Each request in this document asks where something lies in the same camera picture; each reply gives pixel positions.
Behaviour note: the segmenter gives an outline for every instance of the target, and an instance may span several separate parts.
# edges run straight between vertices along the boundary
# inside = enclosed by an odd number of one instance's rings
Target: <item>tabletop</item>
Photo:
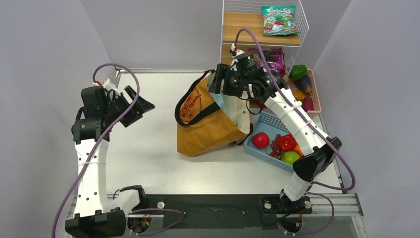
[[[155,105],[128,128],[118,123],[106,158],[107,192],[142,185],[146,194],[275,194],[292,174],[226,145],[191,158],[176,151],[175,105],[202,73],[137,73],[140,95]],[[123,73],[118,88],[134,79]],[[320,127],[318,117],[314,122]],[[318,181],[340,186],[334,164]],[[341,193],[314,185],[312,192]]]

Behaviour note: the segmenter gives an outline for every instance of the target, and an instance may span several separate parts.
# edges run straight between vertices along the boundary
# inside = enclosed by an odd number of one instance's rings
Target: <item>gray wall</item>
[[[420,234],[418,9],[414,0],[353,0],[315,66],[322,114],[356,174],[369,238]]]
[[[0,5],[0,237],[50,237],[77,175],[80,90],[109,57],[79,0]]]
[[[297,63],[313,68],[351,0],[302,0],[309,32]],[[223,0],[81,0],[113,61],[203,69],[219,62]]]

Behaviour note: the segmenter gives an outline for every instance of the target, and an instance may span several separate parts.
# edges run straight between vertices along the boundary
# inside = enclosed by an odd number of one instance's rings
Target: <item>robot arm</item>
[[[277,72],[272,71],[271,73],[276,78],[282,93],[293,103],[292,107],[276,90],[264,69],[255,64],[252,53],[238,50],[234,44],[232,44],[230,53],[233,57],[231,66],[225,64],[217,66],[209,91],[236,97],[241,97],[245,91],[250,98],[258,99],[264,103],[289,129],[298,142],[304,157],[293,163],[293,176],[280,193],[281,205],[285,207],[285,210],[301,210],[304,206],[303,197],[309,190],[311,182],[334,159],[331,148],[308,124],[311,124],[323,137],[327,138],[337,150],[341,147],[341,141],[337,137],[330,138],[312,122],[301,108],[302,103],[295,100],[287,83]],[[295,109],[299,110],[308,122],[305,122]]]
[[[125,88],[125,92],[134,99],[136,93],[130,86]],[[99,143],[91,161],[86,160],[100,135],[130,104],[109,80],[103,86],[83,89],[81,96],[84,107],[79,110],[71,131],[77,151],[79,173],[86,163],[88,168],[79,182],[74,218],[65,221],[65,230],[76,238],[122,236],[130,211],[136,206],[145,207],[145,192],[140,185],[125,187],[120,190],[119,196],[109,203],[105,178],[109,134]],[[153,104],[139,97],[121,123],[128,127],[142,118],[145,112],[154,108]]]

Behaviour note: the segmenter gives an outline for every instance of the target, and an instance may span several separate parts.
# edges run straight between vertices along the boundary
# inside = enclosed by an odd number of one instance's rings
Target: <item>purple snack bag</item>
[[[249,48],[249,52],[253,52],[255,63],[258,66],[262,66],[262,59],[256,48]],[[272,48],[272,49],[263,49],[262,50],[267,60],[270,70],[277,71],[280,76],[284,77],[285,75],[285,65],[284,65],[284,52],[282,48]]]

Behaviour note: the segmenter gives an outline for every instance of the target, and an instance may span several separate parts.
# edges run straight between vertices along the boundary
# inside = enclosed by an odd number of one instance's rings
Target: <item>purple eggplant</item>
[[[303,76],[303,78],[295,81],[296,87],[306,94],[310,94],[312,92],[312,84],[311,79],[308,75]]]

